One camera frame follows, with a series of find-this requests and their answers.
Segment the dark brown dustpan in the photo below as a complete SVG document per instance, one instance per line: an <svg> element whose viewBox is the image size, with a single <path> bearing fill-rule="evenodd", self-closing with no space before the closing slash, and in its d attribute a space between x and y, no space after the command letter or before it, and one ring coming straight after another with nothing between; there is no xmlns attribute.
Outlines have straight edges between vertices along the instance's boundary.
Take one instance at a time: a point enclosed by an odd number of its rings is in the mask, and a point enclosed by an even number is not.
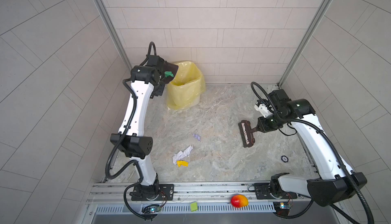
<svg viewBox="0 0 391 224"><path fill-rule="evenodd" d="M163 66L163 75L164 75L164 81L165 81L166 83L171 82L171 81L175 78L175 76L176 76L176 74L177 74L177 71L178 71L178 68L179 68L178 65L169 63L169 62L167 62L167 61L164 62L164 66ZM174 77L168 77L168 78L166 78L166 77L165 77L165 71L171 71L171 72L174 74Z"/></svg>

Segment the brown hand brush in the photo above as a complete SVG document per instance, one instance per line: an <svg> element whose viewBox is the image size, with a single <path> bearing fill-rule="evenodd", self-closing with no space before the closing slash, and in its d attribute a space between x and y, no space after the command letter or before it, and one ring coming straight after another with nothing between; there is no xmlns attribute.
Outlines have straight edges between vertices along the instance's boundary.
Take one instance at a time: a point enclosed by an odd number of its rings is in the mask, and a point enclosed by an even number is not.
<svg viewBox="0 0 391 224"><path fill-rule="evenodd" d="M252 147L256 142L254 133L260 131L260 127L257 125L256 127L251 128L250 121L248 120L240 121L238 127L244 148Z"/></svg>

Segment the yellow bagged trash bin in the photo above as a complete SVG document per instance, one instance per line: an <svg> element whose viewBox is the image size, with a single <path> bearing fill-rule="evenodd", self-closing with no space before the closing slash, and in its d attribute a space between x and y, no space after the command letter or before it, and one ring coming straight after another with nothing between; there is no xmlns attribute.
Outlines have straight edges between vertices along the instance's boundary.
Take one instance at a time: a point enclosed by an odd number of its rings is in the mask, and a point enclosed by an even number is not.
<svg viewBox="0 0 391 224"><path fill-rule="evenodd" d="M176 62L178 71L167 85L167 106L170 110L185 110L200 102L206 84L201 70L191 61Z"/></svg>

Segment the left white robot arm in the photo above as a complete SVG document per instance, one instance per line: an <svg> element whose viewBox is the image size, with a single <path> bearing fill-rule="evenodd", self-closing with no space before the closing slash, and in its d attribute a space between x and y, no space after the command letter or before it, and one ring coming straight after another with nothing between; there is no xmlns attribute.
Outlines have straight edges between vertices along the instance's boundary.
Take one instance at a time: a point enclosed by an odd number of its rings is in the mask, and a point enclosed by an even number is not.
<svg viewBox="0 0 391 224"><path fill-rule="evenodd" d="M173 80L177 65L168 63L158 55L147 55L146 59L131 70L130 78L123 80L130 98L124 120L118 133L111 134L113 149L105 165L108 180L119 177L131 164L136 166L139 182L136 190L139 197L154 199L159 195L159 180L155 172L150 152L153 138L144 135L144 123L148 102L161 96L167 83ZM130 159L117 173L111 173L111 164L117 150Z"/></svg>

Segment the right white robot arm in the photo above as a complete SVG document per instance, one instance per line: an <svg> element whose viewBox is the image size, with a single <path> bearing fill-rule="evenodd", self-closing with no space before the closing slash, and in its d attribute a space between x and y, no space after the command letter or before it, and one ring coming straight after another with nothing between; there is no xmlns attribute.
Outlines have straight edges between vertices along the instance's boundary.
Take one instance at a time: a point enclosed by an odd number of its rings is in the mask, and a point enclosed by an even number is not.
<svg viewBox="0 0 391 224"><path fill-rule="evenodd" d="M255 109L261 114L257 126L252 128L250 122L245 120L238 124L243 145L254 145L255 132L273 132L287 125L296 131L319 174L317 179L295 177L289 173L275 174L269 185L271 195L279 198L284 192L294 192L309 198L310 203L332 207L353 224L356 220L337 207L336 203L357 196L364 208L367 222L374 223L373 213L361 192L368 182L365 175L355 172L339 154L323 130L311 103L306 99L291 100L283 89L267 93L256 82L251 82L250 87L253 91L259 88L265 97L255 94Z"/></svg>

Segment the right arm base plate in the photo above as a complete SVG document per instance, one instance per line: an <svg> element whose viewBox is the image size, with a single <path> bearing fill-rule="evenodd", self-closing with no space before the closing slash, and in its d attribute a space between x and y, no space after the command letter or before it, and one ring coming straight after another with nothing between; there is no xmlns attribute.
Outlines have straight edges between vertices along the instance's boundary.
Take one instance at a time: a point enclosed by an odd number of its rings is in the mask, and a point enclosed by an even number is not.
<svg viewBox="0 0 391 224"><path fill-rule="evenodd" d="M297 199L297 194L294 192L285 192L277 184L255 183L253 185L254 193L256 194L257 200L286 200Z"/></svg>

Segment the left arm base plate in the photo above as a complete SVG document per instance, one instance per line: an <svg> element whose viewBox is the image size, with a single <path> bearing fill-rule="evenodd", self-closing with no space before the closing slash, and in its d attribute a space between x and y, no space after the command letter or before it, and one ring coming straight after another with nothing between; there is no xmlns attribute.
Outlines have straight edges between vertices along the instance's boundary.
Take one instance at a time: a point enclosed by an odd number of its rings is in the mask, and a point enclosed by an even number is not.
<svg viewBox="0 0 391 224"><path fill-rule="evenodd" d="M132 201L172 201L173 184L154 184L150 186L137 185L129 193Z"/></svg>

